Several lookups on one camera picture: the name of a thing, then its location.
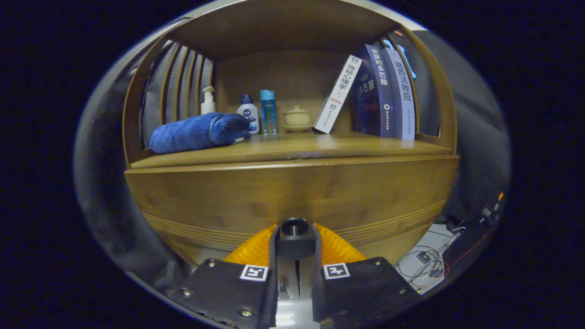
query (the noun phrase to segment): wooden bookshelf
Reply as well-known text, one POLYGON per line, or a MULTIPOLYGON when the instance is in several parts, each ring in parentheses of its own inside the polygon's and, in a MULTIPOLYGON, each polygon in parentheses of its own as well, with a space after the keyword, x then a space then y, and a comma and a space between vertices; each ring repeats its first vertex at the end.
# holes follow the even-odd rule
POLYGON ((279 5, 248 0, 185 21, 145 55, 130 83, 123 114, 130 191, 150 225, 194 265, 206 256, 226 254, 259 230, 290 217, 334 230, 367 257, 396 262, 420 240, 449 197, 459 168, 456 141, 452 93, 432 53, 390 18, 337 0, 279 5), (347 56, 398 28, 428 67, 440 136, 418 133, 416 140, 406 141, 353 132, 352 93, 330 135, 282 129, 280 113, 300 104, 314 116, 347 56), (201 61, 187 65, 185 58, 173 56, 173 62, 161 68, 166 82, 160 108, 145 108, 145 88, 168 43, 185 47, 181 53, 193 58, 204 57, 209 71, 203 73, 201 61), (188 77, 185 85, 180 77, 188 77), (200 101, 198 88, 206 87, 202 77, 216 89, 219 112, 234 113, 242 94, 251 94, 258 105, 260 89, 275 90, 278 135, 257 135, 221 148, 154 154, 142 138, 144 111, 156 111, 161 122, 197 115, 198 108, 180 106, 200 101))

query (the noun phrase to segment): white book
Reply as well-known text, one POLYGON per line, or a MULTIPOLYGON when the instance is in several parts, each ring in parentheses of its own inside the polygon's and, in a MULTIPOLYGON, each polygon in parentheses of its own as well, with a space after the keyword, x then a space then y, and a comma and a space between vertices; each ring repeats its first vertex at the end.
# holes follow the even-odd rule
POLYGON ((337 78, 337 81, 331 88, 327 98, 321 106, 319 114, 315 118, 314 128, 324 133, 329 133, 333 128, 333 123, 339 114, 339 110, 345 102, 345 98, 352 87, 353 80, 357 71, 362 65, 362 60, 356 56, 350 55, 337 78))

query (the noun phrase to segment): book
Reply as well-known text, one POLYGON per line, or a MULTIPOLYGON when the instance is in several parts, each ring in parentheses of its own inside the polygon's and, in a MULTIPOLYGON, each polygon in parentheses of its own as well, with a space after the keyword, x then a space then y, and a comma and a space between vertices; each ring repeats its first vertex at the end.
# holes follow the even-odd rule
POLYGON ((352 87, 357 76, 357 71, 362 65, 362 60, 356 56, 350 55, 341 69, 339 76, 329 91, 327 98, 321 106, 319 114, 315 118, 314 128, 318 131, 329 133, 333 128, 333 123, 339 114, 339 110, 345 102, 345 98, 352 87))
POLYGON ((362 66, 354 85, 356 109, 353 130, 380 137, 395 137, 394 101, 388 70, 377 46, 366 44, 360 51, 362 66))
POLYGON ((384 41, 382 58, 388 67, 388 80, 394 99, 395 137, 414 140, 414 95, 408 77, 408 67, 390 42, 384 41))

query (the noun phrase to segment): dark blue book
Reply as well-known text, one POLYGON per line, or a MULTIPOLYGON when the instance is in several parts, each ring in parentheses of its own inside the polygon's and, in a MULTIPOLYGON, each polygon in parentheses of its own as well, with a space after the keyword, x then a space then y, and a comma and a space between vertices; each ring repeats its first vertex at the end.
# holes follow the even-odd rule
POLYGON ((353 130, 395 137, 394 102, 382 52, 366 44, 357 56, 362 59, 362 65, 353 84, 356 94, 353 130))

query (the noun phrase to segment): black background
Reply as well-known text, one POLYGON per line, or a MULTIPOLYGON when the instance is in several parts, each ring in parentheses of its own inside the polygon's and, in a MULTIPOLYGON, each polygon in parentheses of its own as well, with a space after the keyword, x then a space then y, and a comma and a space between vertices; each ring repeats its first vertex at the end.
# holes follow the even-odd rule
MULTIPOLYGON (((200 4, 3 5, 2 56, 9 69, 2 79, 8 92, 4 131, 22 136, 6 143, 5 152, 33 156, 5 173, 8 208, 22 205, 6 217, 21 224, 23 233, 10 231, 3 248, 8 278, 2 285, 9 288, 3 309, 10 312, 3 327, 197 327, 133 283, 101 251, 75 200, 71 156, 79 117, 103 74, 140 39, 200 4)), ((576 78, 579 57, 570 50, 583 48, 583 17, 577 17, 583 8, 562 1, 386 4, 476 66, 501 102, 514 153, 510 200, 489 248, 455 284, 388 326, 578 324, 579 303, 569 301, 578 297, 580 281, 569 290, 561 283, 572 283, 569 265, 580 261, 556 249, 578 251, 571 237, 583 227, 583 215, 559 204, 576 196, 577 176, 565 163, 579 156, 565 151, 578 140, 570 126, 582 85, 576 78)))

